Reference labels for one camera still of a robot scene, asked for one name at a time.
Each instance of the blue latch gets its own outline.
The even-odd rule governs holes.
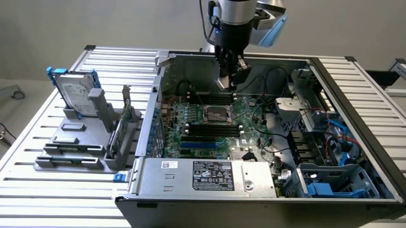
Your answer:
[[[54,73],[54,74],[58,74],[58,75],[62,75],[62,74],[68,73],[68,69],[56,68],[56,69],[53,70],[53,73]]]
[[[332,192],[328,183],[311,183],[307,185],[307,190],[313,198],[359,198],[366,192],[364,189],[352,192]]]
[[[113,183],[125,183],[125,174],[116,173],[113,175]]]

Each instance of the chip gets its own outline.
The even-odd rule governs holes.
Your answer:
[[[227,109],[225,107],[207,107],[207,121],[227,121]]]

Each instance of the metal bracket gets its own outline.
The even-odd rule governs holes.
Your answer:
[[[155,56],[155,66],[156,67],[165,67],[169,65],[169,60],[173,58],[173,56],[169,56],[168,51],[157,51],[156,56]]]

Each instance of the pcie slot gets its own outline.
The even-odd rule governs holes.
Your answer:
[[[203,148],[203,149],[215,149],[215,142],[181,142],[180,148]]]
[[[209,136],[205,136],[205,137],[183,136],[180,138],[180,140],[183,142],[215,142],[216,138],[215,137],[209,137]]]

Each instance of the gray plastic stand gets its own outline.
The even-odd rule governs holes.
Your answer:
[[[62,172],[116,173],[124,169],[129,148],[134,138],[140,111],[132,108],[132,119],[126,125],[125,136],[120,151],[114,158],[106,156],[105,148],[113,131],[114,122],[118,120],[121,109],[113,109],[105,102],[104,91],[92,89],[88,94],[93,101],[98,117],[81,117],[73,109],[64,108],[65,118],[57,127],[49,143],[44,145],[44,153],[36,159],[34,170]],[[52,161],[50,157],[81,158],[80,164]]]

